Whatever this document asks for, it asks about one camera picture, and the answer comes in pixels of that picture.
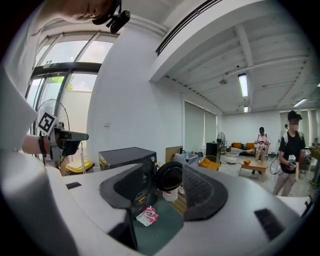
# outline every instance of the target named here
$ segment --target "backpack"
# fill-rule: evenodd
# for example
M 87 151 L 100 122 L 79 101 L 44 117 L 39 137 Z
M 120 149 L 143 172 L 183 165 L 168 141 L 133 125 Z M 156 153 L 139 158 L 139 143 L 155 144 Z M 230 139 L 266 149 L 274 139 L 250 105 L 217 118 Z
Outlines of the backpack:
M 302 140 L 303 137 L 304 137 L 304 134 L 301 131 L 298 131 L 298 134 L 299 134 L 300 140 Z M 288 144 L 288 133 L 285 133 L 285 135 L 283 135 L 282 137 L 284 138 L 284 143 L 287 146 L 287 144 Z

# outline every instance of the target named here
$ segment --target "tree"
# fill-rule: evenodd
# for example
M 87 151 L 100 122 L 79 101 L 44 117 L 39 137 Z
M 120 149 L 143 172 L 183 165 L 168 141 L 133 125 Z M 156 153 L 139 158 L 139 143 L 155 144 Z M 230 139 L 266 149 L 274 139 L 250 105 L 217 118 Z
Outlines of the tree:
M 73 74 L 70 78 L 70 81 L 68 83 L 68 85 L 66 86 L 66 90 L 67 91 L 71 91 L 74 86 L 72 84 L 72 80 L 75 78 L 75 75 Z M 51 80 L 50 80 L 50 83 L 51 84 L 54 84 L 54 83 L 62 83 L 64 81 L 65 77 L 64 76 L 56 76 L 56 77 L 52 77 Z

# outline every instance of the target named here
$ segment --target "black t-shirt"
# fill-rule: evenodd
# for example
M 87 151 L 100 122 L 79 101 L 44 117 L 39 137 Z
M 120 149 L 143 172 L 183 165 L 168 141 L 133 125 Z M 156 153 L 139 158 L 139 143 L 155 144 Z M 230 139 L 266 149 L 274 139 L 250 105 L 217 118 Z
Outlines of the black t-shirt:
M 290 155 L 295 156 L 295 161 L 299 162 L 299 157 L 300 157 L 300 150 L 304 149 L 306 147 L 305 144 L 305 138 L 302 136 L 300 138 L 299 133 L 296 131 L 295 136 L 291 137 L 289 132 L 286 133 L 288 136 L 288 143 L 285 143 L 285 138 L 281 138 L 281 143 L 280 143 L 280 148 L 279 150 L 284 152 L 284 159 L 288 160 Z M 287 165 L 281 163 L 281 169 L 287 173 L 287 174 L 294 174 L 296 172 L 296 169 L 294 170 L 289 170 L 287 168 Z

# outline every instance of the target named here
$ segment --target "chair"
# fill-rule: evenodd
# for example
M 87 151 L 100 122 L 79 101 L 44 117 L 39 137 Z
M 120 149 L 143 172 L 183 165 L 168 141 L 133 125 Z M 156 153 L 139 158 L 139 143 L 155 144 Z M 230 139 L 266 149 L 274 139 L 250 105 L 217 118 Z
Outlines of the chair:
M 199 163 L 200 167 L 208 168 L 213 171 L 219 171 L 221 166 L 220 160 L 214 155 L 207 155 L 205 159 Z

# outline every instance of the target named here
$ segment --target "ceiling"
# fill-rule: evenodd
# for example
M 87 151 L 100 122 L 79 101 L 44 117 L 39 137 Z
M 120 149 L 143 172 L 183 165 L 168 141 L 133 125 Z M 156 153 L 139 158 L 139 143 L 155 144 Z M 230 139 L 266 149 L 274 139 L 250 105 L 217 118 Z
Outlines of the ceiling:
M 320 106 L 320 68 L 303 31 L 289 14 L 260 16 L 198 46 L 166 77 L 201 95 L 224 114 Z M 243 97 L 238 74 L 246 73 Z
M 122 9 L 152 22 L 163 24 L 165 19 L 184 0 L 123 0 Z

